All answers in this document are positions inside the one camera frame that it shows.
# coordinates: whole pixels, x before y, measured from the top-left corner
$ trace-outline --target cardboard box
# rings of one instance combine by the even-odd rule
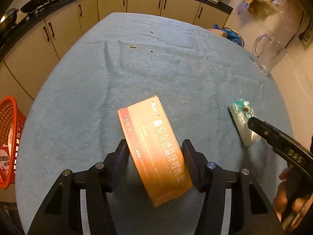
[[[157,96],[118,110],[134,163],[154,206],[192,187],[174,132]]]

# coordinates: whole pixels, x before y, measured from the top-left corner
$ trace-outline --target blue tablecloth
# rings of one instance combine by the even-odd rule
[[[117,110],[154,95],[180,144],[189,138],[224,169],[248,168],[272,200],[286,162],[264,140],[243,149],[228,112],[232,101],[246,98],[258,118],[292,136],[275,81],[252,59],[235,43],[172,19],[113,13],[96,24],[55,67],[27,118],[16,170],[25,232],[62,170],[86,170],[116,149],[124,138]],[[108,201],[119,235],[190,235],[203,197],[192,188],[155,208],[130,158]],[[228,194],[225,216],[229,203]],[[88,234],[85,203],[82,211]]]

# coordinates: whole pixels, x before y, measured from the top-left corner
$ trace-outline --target cabinet door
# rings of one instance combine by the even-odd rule
[[[99,19],[113,12],[126,12],[127,0],[98,0]]]
[[[46,30],[46,24],[42,20],[4,57],[4,62],[13,76],[33,99],[59,62]]]
[[[222,28],[225,25],[227,18],[227,13],[210,5],[201,3],[194,25],[208,29],[213,28],[214,24],[218,24],[219,28]]]
[[[27,116],[34,100],[16,81],[3,61],[0,62],[0,80],[0,101],[6,96],[13,96],[18,109]]]
[[[98,0],[78,0],[77,9],[82,34],[99,22]]]
[[[127,0],[127,12],[159,16],[163,0]]]
[[[161,16],[193,24],[199,6],[195,0],[163,0]]]
[[[82,36],[77,4],[73,2],[60,8],[47,16],[45,21],[55,51],[61,59]]]

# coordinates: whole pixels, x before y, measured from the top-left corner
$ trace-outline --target glass mug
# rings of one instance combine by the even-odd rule
[[[260,53],[256,52],[257,45],[260,40],[267,38],[268,42]],[[274,36],[268,33],[263,33],[256,38],[253,43],[253,54],[257,57],[254,60],[256,67],[259,71],[267,76],[272,69],[280,62],[280,60],[287,54],[287,50],[281,45],[281,43],[275,39]]]

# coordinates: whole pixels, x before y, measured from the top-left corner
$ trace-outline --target silver bolt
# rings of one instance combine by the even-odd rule
[[[214,169],[214,168],[216,167],[216,164],[213,163],[213,162],[209,162],[209,163],[207,163],[207,167],[208,167],[209,169]]]
[[[69,175],[70,173],[71,173],[71,170],[70,170],[70,169],[65,169],[65,170],[62,171],[62,175],[63,175],[63,176],[67,176],[67,175]]]
[[[103,163],[97,163],[96,164],[96,169],[102,169],[104,167]]]
[[[241,172],[244,175],[249,175],[249,173],[250,173],[250,171],[248,169],[242,169]]]

